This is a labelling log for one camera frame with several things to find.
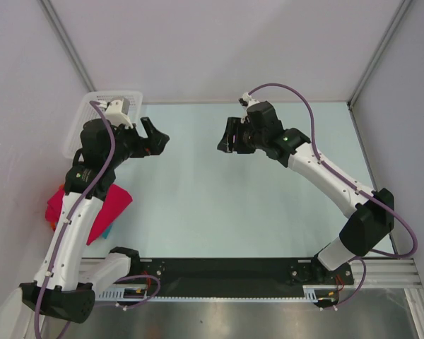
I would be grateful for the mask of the pink t shirt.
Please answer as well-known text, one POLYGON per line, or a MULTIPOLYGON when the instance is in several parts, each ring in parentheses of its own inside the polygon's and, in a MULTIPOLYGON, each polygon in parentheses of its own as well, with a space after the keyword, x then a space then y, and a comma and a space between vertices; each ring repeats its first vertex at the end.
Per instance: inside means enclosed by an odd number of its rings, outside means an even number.
MULTIPOLYGON (((53 230, 56 229, 59 221, 63 196, 64 190, 58 189, 47 201, 45 220, 50 223, 53 230)), ((128 191, 116 184, 111 185, 104 205, 93 223, 86 245, 89 246, 100 238, 103 231, 112 225, 132 202, 133 198, 128 191)))

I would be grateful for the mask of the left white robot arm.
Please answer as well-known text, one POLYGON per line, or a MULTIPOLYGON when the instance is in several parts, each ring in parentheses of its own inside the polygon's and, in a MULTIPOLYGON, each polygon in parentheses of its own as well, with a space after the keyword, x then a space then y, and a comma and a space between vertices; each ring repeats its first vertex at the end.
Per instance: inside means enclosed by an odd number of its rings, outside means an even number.
POLYGON ((160 155, 170 140, 148 117, 141 123, 145 137, 135 125, 115 126, 103 119, 83 125, 81 148, 66 174, 59 222, 45 261, 32 282, 20 284, 23 303, 36 314, 83 323, 96 296, 110 285, 122 278, 129 283, 146 279, 138 251, 124 247, 113 248, 86 277, 79 276, 83 250, 116 168, 129 158, 160 155))

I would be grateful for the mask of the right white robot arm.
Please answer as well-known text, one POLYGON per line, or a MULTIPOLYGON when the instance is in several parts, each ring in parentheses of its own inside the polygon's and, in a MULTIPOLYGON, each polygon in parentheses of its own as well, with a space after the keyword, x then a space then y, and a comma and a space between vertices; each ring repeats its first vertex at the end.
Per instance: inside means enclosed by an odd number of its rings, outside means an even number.
POLYGON ((337 238, 314 257, 313 278, 329 283, 340 266, 365 256, 392 231, 394 197, 387 189, 375 191, 361 186, 342 170, 328 165, 308 136, 296 128, 283 127, 269 102, 252 100, 245 110, 243 118, 228 118, 217 149, 237 154, 265 152, 268 158, 314 184, 347 219, 337 238))

